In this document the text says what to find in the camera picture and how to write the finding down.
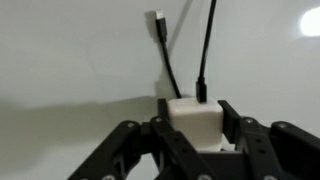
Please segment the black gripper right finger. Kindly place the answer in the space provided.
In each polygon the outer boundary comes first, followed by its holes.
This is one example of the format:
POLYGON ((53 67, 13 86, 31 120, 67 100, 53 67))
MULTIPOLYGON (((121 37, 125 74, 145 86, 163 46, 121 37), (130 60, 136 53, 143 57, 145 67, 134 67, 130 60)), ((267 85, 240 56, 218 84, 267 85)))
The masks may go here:
POLYGON ((320 180, 320 139, 286 121, 269 127, 240 116, 226 101, 223 134, 235 153, 220 159, 226 180, 320 180))

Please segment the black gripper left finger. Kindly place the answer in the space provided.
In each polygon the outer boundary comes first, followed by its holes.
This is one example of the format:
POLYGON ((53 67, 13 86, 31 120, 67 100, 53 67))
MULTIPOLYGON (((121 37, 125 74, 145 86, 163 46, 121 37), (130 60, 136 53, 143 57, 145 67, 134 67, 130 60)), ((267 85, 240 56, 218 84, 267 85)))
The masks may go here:
POLYGON ((169 124, 164 99, 157 101, 157 115, 150 121, 119 123, 67 180, 126 180, 145 154, 158 168, 154 180, 218 180, 186 137, 169 124))

